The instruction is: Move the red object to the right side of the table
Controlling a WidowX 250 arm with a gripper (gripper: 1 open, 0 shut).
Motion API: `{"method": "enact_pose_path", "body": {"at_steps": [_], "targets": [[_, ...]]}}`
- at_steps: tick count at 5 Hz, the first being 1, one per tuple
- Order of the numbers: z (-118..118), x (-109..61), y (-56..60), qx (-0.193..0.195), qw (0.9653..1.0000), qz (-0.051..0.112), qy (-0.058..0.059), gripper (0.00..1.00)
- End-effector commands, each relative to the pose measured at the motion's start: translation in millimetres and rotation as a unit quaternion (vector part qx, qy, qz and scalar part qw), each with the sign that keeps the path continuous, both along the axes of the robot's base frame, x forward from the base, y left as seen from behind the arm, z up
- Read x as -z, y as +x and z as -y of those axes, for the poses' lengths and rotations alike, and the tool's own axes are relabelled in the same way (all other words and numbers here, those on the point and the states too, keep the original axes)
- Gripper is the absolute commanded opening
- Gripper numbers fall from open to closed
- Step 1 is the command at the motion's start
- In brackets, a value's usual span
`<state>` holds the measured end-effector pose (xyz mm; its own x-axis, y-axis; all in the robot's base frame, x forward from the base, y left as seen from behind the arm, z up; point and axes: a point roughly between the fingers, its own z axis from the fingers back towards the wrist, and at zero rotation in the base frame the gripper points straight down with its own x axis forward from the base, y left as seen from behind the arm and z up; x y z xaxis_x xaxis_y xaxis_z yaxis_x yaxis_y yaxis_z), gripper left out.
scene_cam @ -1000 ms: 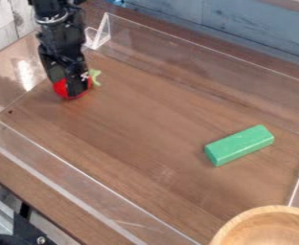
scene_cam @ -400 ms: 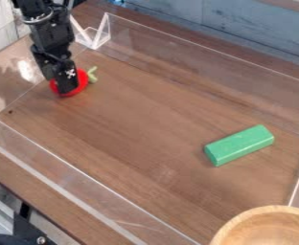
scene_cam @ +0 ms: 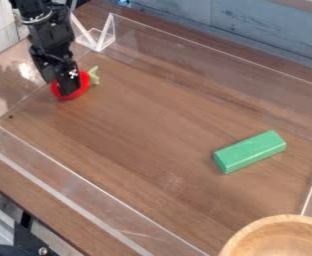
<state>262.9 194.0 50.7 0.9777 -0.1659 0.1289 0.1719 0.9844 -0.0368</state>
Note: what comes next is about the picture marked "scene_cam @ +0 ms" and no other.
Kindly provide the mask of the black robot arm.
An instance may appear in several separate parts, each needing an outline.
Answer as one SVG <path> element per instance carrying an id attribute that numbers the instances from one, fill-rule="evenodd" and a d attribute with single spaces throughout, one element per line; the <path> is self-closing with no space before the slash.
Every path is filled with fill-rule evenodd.
<path id="1" fill-rule="evenodd" d="M 30 54 L 40 75 L 47 83 L 58 83 L 62 96 L 70 96 L 82 87 L 71 51 L 75 33 L 70 7 L 52 0 L 10 0 L 10 3 L 28 27 Z"/>

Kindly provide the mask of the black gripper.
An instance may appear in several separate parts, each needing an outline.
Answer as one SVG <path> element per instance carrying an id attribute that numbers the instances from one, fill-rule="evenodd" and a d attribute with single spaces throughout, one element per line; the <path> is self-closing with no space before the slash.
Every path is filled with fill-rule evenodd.
<path id="1" fill-rule="evenodd" d="M 79 67 L 71 51 L 75 40 L 71 17 L 34 16 L 26 19 L 26 25 L 30 30 L 30 54 L 39 73 L 47 83 L 56 79 L 60 94 L 70 96 L 80 89 Z"/>

